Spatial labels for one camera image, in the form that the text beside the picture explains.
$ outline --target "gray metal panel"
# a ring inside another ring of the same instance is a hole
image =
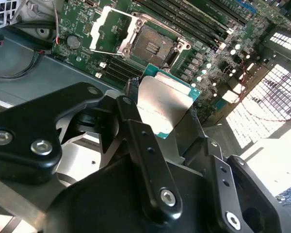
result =
[[[0,33],[6,37],[4,46],[0,48],[0,72],[12,74],[25,68],[32,58],[32,44],[5,29],[1,29]],[[0,100],[17,105],[78,82],[91,83],[103,93],[108,89],[116,89],[67,64],[44,57],[37,69],[24,79],[0,83]]]
[[[273,29],[269,34],[268,36],[266,36],[264,38],[264,42],[263,42],[263,45],[265,45],[266,47],[276,51],[277,53],[281,54],[282,56],[288,58],[289,60],[291,60],[291,50],[271,41],[271,37],[274,35],[274,33],[280,33],[282,35],[285,35],[287,37],[290,37],[291,38],[291,33],[289,32],[286,32],[286,31],[283,31],[279,28],[275,28]]]

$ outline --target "silver screw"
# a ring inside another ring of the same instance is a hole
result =
[[[240,157],[236,157],[236,160],[237,160],[237,162],[238,162],[240,165],[244,166],[245,161],[244,161],[242,158],[240,158]]]
[[[239,222],[239,219],[231,212],[226,212],[226,218],[228,223],[236,230],[241,229],[241,222]]]
[[[211,142],[211,144],[214,146],[214,147],[217,147],[218,146],[218,144],[214,141],[214,140],[210,140],[210,142]]]
[[[9,144],[13,140],[13,136],[4,130],[0,130],[0,146]]]
[[[127,104],[131,104],[130,99],[128,99],[127,97],[124,97],[123,100],[124,100],[125,103],[127,103]]]
[[[142,24],[143,22],[141,20],[137,20],[137,23],[136,23],[137,26],[142,26]]]
[[[175,195],[168,189],[161,191],[161,200],[168,206],[174,206],[176,204]]]
[[[48,155],[52,152],[53,147],[49,141],[38,139],[31,144],[30,149],[35,154]]]

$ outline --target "motherboard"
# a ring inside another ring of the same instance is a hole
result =
[[[263,0],[65,0],[53,55],[119,89],[152,64],[201,93],[204,122],[275,23],[291,30]]]

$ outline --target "capacitor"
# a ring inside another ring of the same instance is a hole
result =
[[[213,97],[217,97],[218,96],[218,94],[216,93],[216,91],[215,90],[211,90],[211,93],[212,93],[212,95],[213,95]]]
[[[76,35],[70,35],[67,38],[67,45],[72,50],[77,50],[81,46],[81,40]]]

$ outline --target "mounting hole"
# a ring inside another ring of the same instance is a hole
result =
[[[220,169],[224,172],[227,173],[227,170],[224,167],[220,167]]]
[[[130,99],[128,99],[127,97],[124,97],[124,98],[123,98],[123,101],[124,101],[125,103],[127,103],[127,104],[131,104]]]
[[[222,180],[222,181],[227,187],[229,187],[229,183],[226,180]]]
[[[148,151],[148,152],[150,152],[150,153],[152,153],[152,154],[154,154],[154,153],[155,153],[155,149],[154,149],[154,148],[152,148],[152,147],[149,147],[149,148],[147,149],[147,151]]]

